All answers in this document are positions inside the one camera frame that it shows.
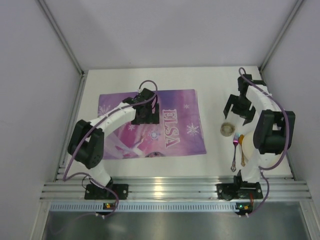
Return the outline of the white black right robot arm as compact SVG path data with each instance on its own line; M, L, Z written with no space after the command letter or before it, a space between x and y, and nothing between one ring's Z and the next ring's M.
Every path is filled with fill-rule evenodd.
M296 115L286 111L268 92L263 80L253 80L244 68L239 69L238 95L231 94L223 109L243 119L242 125L250 124L257 117L251 141L253 153L240 170L242 180L257 183L262 171L270 171L280 165L292 144Z

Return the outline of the purple Elsa placemat cloth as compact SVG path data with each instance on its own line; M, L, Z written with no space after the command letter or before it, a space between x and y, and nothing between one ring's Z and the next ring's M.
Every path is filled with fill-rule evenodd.
M105 160L206 154L197 92L160 90L159 123L125 123L104 139Z

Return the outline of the speckled beige cup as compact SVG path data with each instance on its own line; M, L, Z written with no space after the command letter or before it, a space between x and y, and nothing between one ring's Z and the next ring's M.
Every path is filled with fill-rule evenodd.
M224 122L221 124L220 133L224 137L230 137L234 134L236 127L230 122Z

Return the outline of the cream bear plate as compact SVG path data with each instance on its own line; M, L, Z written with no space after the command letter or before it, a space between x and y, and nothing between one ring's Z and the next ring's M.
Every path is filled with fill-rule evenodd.
M244 160L245 163L248 163L250 158L253 155L254 152L254 143L253 143L253 137L254 137L254 131L251 131L244 135L244 139L242 142L242 147L243 147L243 153L244 153Z

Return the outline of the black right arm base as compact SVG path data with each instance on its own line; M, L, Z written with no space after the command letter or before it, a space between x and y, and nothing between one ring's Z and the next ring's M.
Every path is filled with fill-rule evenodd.
M219 200L250 200L263 199L259 182L250 183L243 181L241 176L234 176L232 183L219 183L216 185Z

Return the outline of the iridescent purple fork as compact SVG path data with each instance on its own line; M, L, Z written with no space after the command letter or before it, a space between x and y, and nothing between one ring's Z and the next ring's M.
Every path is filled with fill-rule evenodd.
M233 136L233 159L232 159L232 163L231 163L231 167L230 170L234 173L236 171L236 153L237 153L237 146L239 145L239 138L240 138L240 134L239 133L235 133Z

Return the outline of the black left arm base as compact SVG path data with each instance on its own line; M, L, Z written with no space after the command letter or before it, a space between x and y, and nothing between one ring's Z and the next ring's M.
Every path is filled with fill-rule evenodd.
M113 184L111 190L118 196L119 200L126 200L129 193L128 184ZM116 196L92 183L87 184L84 194L85 200L115 200Z

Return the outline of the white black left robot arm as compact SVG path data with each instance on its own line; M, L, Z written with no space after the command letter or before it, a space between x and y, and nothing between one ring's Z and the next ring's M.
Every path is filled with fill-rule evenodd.
M123 99L109 112L93 120L79 120L74 126L67 147L71 159L63 180L67 181L77 175L75 173L68 176L73 161L76 161L86 168L82 174L87 176L92 184L109 190L113 180L102 163L105 138L128 122L132 125L158 124L159 118L157 92L143 88L135 97Z

